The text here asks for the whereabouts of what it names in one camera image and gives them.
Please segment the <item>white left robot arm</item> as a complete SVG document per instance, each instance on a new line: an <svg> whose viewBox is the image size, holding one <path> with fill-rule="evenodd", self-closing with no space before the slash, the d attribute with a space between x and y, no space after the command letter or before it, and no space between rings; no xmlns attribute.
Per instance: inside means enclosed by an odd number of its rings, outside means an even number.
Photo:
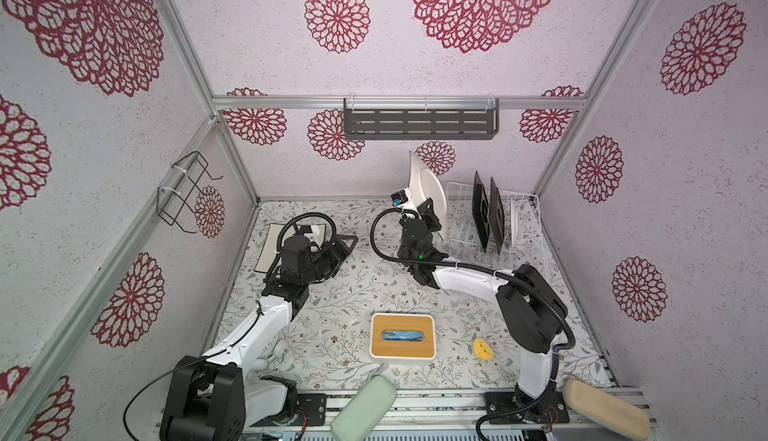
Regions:
<svg viewBox="0 0 768 441"><path fill-rule="evenodd" d="M287 423L300 413L296 384L266 376L246 377L273 339L296 317L309 288L334 277L358 243L334 234L316 244L304 234L280 242L254 311L221 343L199 357L182 358L171 374L162 440L238 440L262 421Z"/></svg>

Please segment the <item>white square plate black rim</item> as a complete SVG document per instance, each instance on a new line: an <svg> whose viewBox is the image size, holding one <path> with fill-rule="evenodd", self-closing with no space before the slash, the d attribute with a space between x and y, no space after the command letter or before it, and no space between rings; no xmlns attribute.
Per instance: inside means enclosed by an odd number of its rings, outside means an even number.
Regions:
<svg viewBox="0 0 768 441"><path fill-rule="evenodd" d="M441 225L438 231L440 239L447 239L448 203L444 189L437 176L415 153L410 153L409 184L406 188L407 209L417 210L428 199L432 200L432 209Z"/></svg>

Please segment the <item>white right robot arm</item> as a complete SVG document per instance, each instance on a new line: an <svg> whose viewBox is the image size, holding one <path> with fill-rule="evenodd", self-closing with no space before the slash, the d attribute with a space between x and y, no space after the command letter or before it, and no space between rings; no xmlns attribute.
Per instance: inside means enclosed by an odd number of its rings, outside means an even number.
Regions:
<svg viewBox="0 0 768 441"><path fill-rule="evenodd" d="M433 233L440 224L430 199L416 206L398 193L388 211L400 216L400 245L395 257L378 256L406 266L422 286L495 302L508 333L521 348L514 406L501 408L485 419L536 421L546 410L555 408L559 354L574 348L576 338L567 323L567 307L540 272L529 264L500 271L450 258L433 244Z"/></svg>

